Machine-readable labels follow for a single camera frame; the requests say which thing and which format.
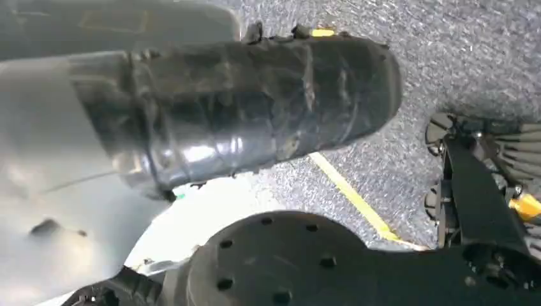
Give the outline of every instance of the yellow parking line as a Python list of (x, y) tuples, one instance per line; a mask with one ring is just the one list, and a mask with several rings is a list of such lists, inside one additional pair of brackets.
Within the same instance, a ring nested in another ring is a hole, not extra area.
[(102, 26), (99, 24), (92, 25), (90, 22), (91, 17), (95, 17), (97, 14), (101, 13), (100, 11), (85, 11), (81, 17), (81, 20), (78, 23), (78, 26), (83, 29), (88, 30), (99, 30), (99, 31), (110, 31), (118, 33), (128, 33), (128, 34), (143, 34), (147, 30), (147, 25), (149, 23), (149, 12), (141, 11), (141, 22), (137, 29), (125, 29), (121, 27), (109, 27)]
[(330, 162), (320, 153), (309, 155), (312, 161), (326, 174), (331, 182), (350, 200), (357, 210), (366, 218), (368, 223), (374, 227), (377, 233), (384, 239), (407, 245), (416, 251), (425, 251), (427, 247), (416, 245), (400, 239), (391, 231), (389, 225), (378, 215), (378, 213), (366, 203), (364, 198), (348, 183), (348, 181), (333, 167)]
[(41, 16), (41, 17), (50, 17), (50, 14), (43, 13), (42, 11), (13, 11), (16, 15), (27, 15), (27, 16)]

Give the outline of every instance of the yellow painted line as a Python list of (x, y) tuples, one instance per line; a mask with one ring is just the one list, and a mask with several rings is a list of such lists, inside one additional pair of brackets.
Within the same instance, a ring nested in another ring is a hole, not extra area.
[(85, 11), (79, 22), (78, 26), (83, 29), (88, 30), (99, 30), (99, 31), (109, 31), (109, 32), (118, 32), (118, 33), (128, 33), (128, 34), (142, 34), (147, 30), (147, 24), (149, 22), (149, 12), (141, 11), (141, 23), (137, 30), (125, 29), (121, 27), (107, 27), (103, 25), (92, 25), (90, 20), (91, 17), (101, 13), (100, 11)]
[(328, 29), (313, 29), (311, 34), (314, 37), (333, 36), (334, 31)]
[(397, 242), (399, 244), (407, 245), (416, 251), (425, 251), (428, 248), (421, 245), (416, 245), (411, 242), (400, 239), (395, 233), (393, 233), (390, 227), (385, 221), (378, 215), (378, 213), (360, 196), (360, 194), (348, 183), (348, 181), (340, 174), (335, 167), (320, 153), (312, 153), (310, 158), (321, 171), (326, 174), (331, 182), (350, 200), (355, 208), (365, 217), (376, 232), (384, 239)]
[(43, 13), (42, 11), (17, 11), (16, 15), (26, 15), (26, 16), (41, 16), (41, 17), (50, 17), (50, 14)]

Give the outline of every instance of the electrical tape wrap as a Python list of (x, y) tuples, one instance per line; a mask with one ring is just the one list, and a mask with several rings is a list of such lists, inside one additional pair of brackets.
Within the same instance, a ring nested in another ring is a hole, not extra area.
[[(379, 130), (401, 104), (389, 48), (349, 35), (188, 45), (125, 58), (121, 68), (105, 65), (123, 71), (113, 73), (122, 82), (114, 90), (102, 84), (100, 103), (95, 86), (75, 85), (119, 171), (129, 177), (142, 168), (162, 191), (347, 145)], [(83, 62), (74, 74), (88, 72)]]

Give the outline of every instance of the gray ground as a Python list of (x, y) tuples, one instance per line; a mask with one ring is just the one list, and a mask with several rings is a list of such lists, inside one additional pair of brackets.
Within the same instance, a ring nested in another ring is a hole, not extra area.
[[(453, 110), (538, 121), (541, 114), (541, 4), (537, 1), (213, 0), (245, 22), (262, 20), (269, 34), (297, 22), (334, 26), (389, 42), (403, 67), (404, 100), (382, 131), (326, 152), (329, 161), (406, 240), (434, 244), (422, 209), (438, 178), (437, 159), (424, 146), (432, 113)], [(288, 208), (321, 212), (356, 231), (370, 246), (374, 231), (317, 167), (303, 159), (264, 172)]]

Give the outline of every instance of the asphalt pavement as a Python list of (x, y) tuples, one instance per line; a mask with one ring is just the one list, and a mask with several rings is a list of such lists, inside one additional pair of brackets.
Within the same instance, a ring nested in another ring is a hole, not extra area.
[[(267, 34), (296, 24), (334, 27), (388, 43), (404, 78), (403, 105), (379, 133), (327, 159), (403, 239), (434, 246), (435, 228), (422, 200), (439, 177), (424, 145), (434, 112), (538, 122), (541, 118), (541, 4), (537, 1), (213, 0)], [(287, 208), (331, 217), (370, 247), (383, 242), (308, 159), (262, 172)]]

